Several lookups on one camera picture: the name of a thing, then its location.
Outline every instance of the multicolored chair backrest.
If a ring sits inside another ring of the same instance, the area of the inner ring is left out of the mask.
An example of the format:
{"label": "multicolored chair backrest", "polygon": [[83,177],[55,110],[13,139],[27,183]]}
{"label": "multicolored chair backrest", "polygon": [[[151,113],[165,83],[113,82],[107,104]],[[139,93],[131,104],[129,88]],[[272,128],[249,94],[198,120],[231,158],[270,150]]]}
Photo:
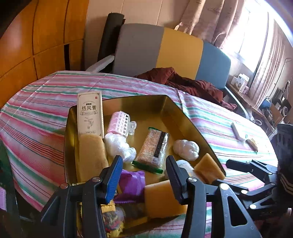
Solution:
{"label": "multicolored chair backrest", "polygon": [[173,67],[182,77],[226,85],[231,61],[210,43],[186,33],[148,24],[124,24],[117,43],[113,73],[142,74]]}

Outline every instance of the white armrest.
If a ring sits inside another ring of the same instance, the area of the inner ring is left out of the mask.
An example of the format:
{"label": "white armrest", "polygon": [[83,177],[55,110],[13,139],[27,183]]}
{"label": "white armrest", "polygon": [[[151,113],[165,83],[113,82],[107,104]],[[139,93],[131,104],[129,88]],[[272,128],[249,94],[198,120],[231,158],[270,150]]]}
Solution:
{"label": "white armrest", "polygon": [[108,55],[107,57],[99,60],[92,66],[88,67],[86,71],[88,72],[99,72],[104,69],[108,64],[114,61],[114,55]]}

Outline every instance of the purple wrapper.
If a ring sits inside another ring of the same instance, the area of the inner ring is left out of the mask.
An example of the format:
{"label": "purple wrapper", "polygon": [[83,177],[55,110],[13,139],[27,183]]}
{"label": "purple wrapper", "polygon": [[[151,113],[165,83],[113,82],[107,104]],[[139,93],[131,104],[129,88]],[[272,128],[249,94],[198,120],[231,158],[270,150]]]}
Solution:
{"label": "purple wrapper", "polygon": [[145,187],[144,171],[129,172],[122,170],[119,186],[122,194],[114,197],[115,203],[141,203],[144,202]]}

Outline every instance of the maroon cloth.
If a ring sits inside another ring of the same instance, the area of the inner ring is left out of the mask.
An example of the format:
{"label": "maroon cloth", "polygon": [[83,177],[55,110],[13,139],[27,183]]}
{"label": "maroon cloth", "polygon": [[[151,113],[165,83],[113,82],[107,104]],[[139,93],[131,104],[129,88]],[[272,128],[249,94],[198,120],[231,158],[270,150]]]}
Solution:
{"label": "maroon cloth", "polygon": [[221,105],[230,111],[237,108],[236,104],[223,101],[223,92],[217,89],[213,84],[203,80],[191,80],[189,78],[181,77],[172,67],[155,68],[143,74],[137,75],[135,78],[145,79],[179,89],[183,92],[189,93],[190,95],[205,99],[217,105]]}

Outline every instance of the curtain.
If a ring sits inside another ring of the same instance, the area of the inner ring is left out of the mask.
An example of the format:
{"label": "curtain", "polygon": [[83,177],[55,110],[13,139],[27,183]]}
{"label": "curtain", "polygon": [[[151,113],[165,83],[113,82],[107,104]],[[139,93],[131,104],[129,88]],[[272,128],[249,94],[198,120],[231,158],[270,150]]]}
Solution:
{"label": "curtain", "polygon": [[277,81],[277,71],[284,55],[283,31],[275,20],[269,18],[269,31],[259,68],[248,92],[248,97],[258,108],[269,89]]}
{"label": "curtain", "polygon": [[190,0],[176,30],[220,47],[239,21],[245,0]]}

